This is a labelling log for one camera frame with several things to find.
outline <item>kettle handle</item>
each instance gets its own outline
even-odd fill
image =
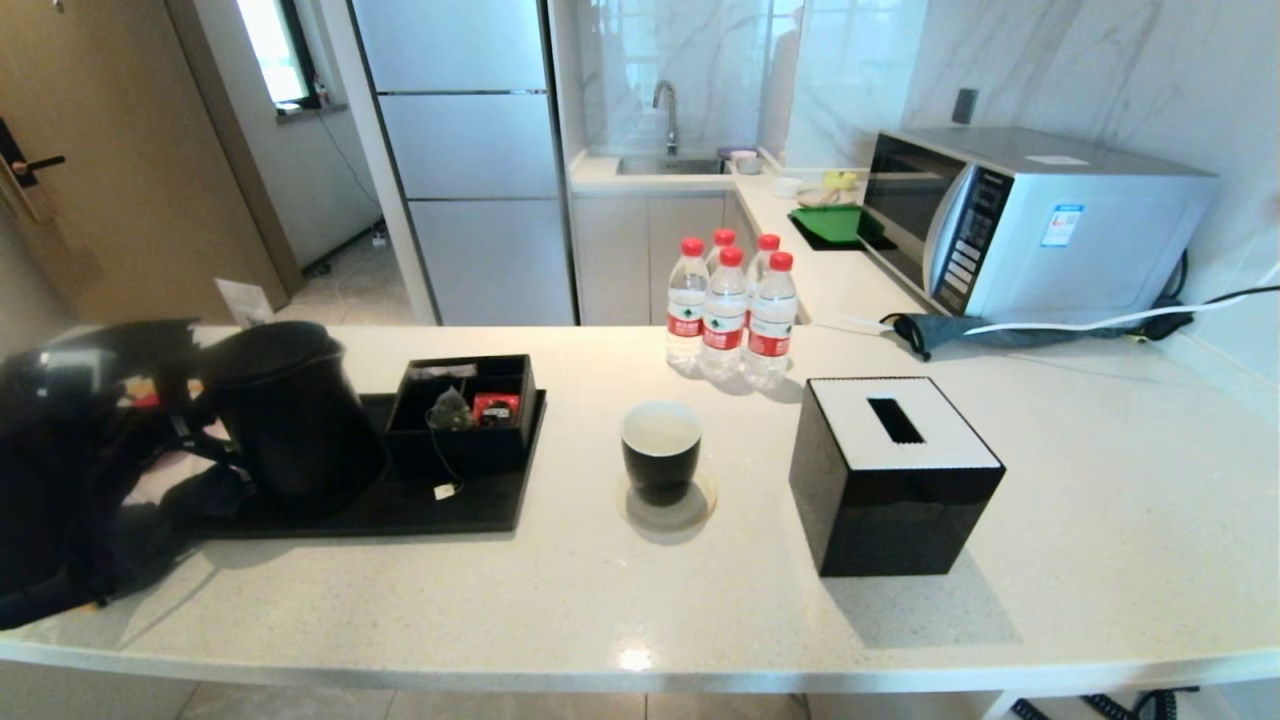
[[[215,462],[243,468],[243,461],[230,442],[205,432],[206,427],[218,420],[218,414],[214,410],[214,393],[207,388],[198,397],[191,397],[187,383],[195,377],[195,354],[175,357],[157,368],[152,382],[160,411],[173,423],[182,450]]]

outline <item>black tissue box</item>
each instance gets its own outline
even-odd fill
[[[819,575],[948,573],[1004,474],[929,378],[805,384],[791,491]]]

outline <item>wall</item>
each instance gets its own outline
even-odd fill
[[[552,55],[556,59],[556,92],[559,100],[561,146],[564,169],[586,150],[586,120],[582,114],[582,47],[579,0],[552,0]]]
[[[778,91],[778,101],[792,95],[785,150],[778,137],[765,147],[792,168],[868,167],[876,133],[902,120],[927,8],[928,0],[808,0],[799,47],[787,45],[799,51],[794,87]],[[786,42],[774,63],[787,60]]]
[[[381,214],[376,200],[365,193],[374,192],[374,182],[355,120],[349,111],[337,111],[278,123],[236,3],[196,0],[196,8],[271,204],[298,263],[307,265]],[[298,3],[298,9],[317,72],[334,100],[340,100],[346,94],[340,77],[329,68],[332,44],[325,26],[312,3]]]
[[[22,246],[6,204],[0,205],[0,357],[29,350],[72,325],[67,306]]]
[[[676,87],[681,152],[755,145],[769,0],[579,0],[586,138],[593,151],[664,152]]]
[[[934,1],[904,124],[948,124],[956,91],[975,87],[974,124],[1060,132],[1219,173],[1183,297],[1274,283],[1277,19],[1274,0]],[[1201,314],[1184,332],[1275,395],[1275,296]]]

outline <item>window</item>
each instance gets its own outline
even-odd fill
[[[307,51],[298,9],[293,0],[237,0],[244,28],[248,29],[257,65],[266,81],[271,102],[280,111],[284,105],[319,108],[315,90],[315,65]]]

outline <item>bottle label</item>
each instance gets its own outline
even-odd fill
[[[742,345],[742,315],[708,315],[703,322],[703,343],[716,350],[733,350]]]
[[[703,332],[703,302],[707,293],[696,290],[667,291],[667,332],[698,337]]]
[[[667,309],[667,332],[678,337],[698,337],[703,332],[701,307],[698,309],[698,318],[677,318]]]
[[[794,325],[794,322],[771,323],[756,315],[751,318],[751,337],[746,346],[756,355],[781,357],[791,347],[791,328]]]

